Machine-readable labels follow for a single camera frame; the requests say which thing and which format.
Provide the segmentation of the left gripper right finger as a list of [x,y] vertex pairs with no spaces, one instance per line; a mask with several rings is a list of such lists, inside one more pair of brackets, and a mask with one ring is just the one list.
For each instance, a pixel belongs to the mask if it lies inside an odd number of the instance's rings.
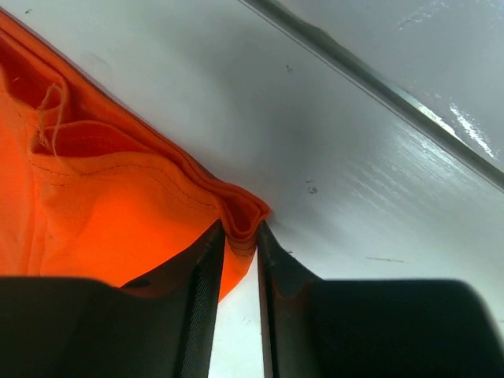
[[500,377],[503,342],[459,280],[325,280],[257,233],[267,377]]

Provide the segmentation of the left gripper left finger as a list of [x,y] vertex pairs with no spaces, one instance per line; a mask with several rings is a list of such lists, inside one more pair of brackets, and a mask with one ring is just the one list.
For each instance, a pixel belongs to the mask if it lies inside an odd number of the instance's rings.
[[122,287],[2,277],[2,376],[207,376],[224,247],[215,222],[186,250]]

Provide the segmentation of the orange t shirt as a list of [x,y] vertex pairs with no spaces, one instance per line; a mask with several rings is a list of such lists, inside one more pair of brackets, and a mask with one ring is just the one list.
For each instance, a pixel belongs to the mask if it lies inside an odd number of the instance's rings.
[[2,275],[120,287],[221,221],[226,295],[248,272],[269,214],[2,14]]

